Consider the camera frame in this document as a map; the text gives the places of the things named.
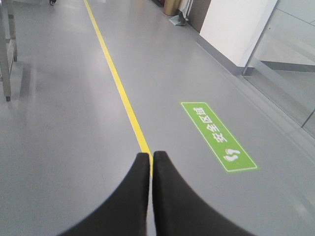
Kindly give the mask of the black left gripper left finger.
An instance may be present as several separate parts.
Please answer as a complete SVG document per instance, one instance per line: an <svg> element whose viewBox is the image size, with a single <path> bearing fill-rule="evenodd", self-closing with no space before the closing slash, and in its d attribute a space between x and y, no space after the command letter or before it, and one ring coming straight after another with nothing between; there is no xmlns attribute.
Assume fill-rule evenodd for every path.
<svg viewBox="0 0 315 236"><path fill-rule="evenodd" d="M145 236L150 188L150 160L138 153L115 191L62 236Z"/></svg>

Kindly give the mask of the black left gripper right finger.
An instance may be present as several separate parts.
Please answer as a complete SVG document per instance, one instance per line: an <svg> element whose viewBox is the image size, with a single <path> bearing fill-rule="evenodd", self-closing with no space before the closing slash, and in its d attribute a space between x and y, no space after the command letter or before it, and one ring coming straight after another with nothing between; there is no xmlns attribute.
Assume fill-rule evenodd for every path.
<svg viewBox="0 0 315 236"><path fill-rule="evenodd" d="M165 151L153 156L153 209L158 236L250 236L187 184Z"/></svg>

